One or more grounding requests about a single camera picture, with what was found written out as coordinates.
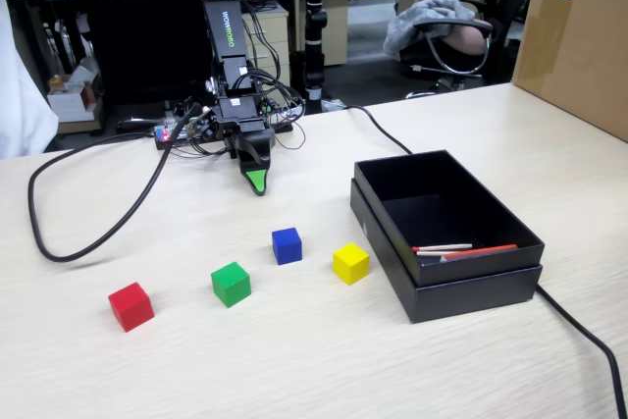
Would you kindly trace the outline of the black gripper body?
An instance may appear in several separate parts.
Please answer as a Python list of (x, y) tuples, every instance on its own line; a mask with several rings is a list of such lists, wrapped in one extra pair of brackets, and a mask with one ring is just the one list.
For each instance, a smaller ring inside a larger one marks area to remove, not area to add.
[(220, 98), (214, 107), (217, 134), (263, 131), (267, 124), (258, 114), (253, 96)]

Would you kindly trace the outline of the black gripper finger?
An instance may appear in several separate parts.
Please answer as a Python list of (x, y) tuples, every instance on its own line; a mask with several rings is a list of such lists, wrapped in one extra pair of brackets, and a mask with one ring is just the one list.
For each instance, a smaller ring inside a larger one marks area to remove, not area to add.
[(245, 178), (250, 183), (252, 190), (257, 196), (263, 196), (267, 189), (267, 169), (246, 171)]
[(235, 134), (235, 151), (242, 173), (265, 170), (271, 167), (271, 150), (275, 145), (272, 129), (239, 131)]

